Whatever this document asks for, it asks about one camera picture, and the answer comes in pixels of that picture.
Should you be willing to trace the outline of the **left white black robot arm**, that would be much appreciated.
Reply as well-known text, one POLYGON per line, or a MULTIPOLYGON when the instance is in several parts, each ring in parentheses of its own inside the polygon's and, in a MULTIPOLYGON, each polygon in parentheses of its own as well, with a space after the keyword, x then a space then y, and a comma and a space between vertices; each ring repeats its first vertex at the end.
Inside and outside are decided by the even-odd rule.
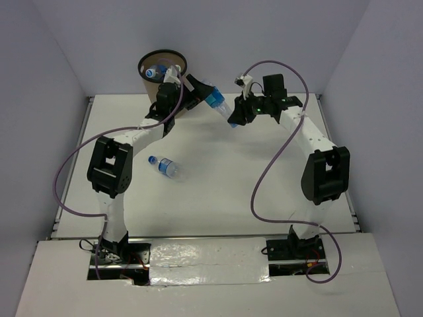
POLYGON ((115 137, 96 140, 87 179, 96 192, 100 212, 106 215, 106 229, 99 252, 114 263, 122 263, 130 254, 128 230, 124 222, 124 192, 132 181, 134 157, 148 145, 164 138, 174 126, 174 117, 183 109, 191 110, 205 101, 214 87, 187 75, 193 89, 177 83, 159 85, 156 101, 141 125, 115 137))

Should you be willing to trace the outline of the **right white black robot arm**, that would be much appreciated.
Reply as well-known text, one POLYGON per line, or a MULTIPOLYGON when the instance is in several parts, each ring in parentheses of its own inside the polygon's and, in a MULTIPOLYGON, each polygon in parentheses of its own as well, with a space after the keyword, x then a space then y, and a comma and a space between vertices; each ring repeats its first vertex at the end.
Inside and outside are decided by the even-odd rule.
POLYGON ((304 259, 317 251, 319 228, 333 202, 348 189, 350 152, 328 140, 305 113, 303 103, 296 96, 288 96, 281 74, 263 78, 260 96, 254 95, 250 75, 235 79, 242 93, 235 99, 235 109, 229 123, 246 125, 257 115, 269 115, 290 132, 307 162, 300 180, 301 191, 307 201, 297 213, 297 220, 289 228, 288 238, 279 246, 267 248, 271 260, 304 259))

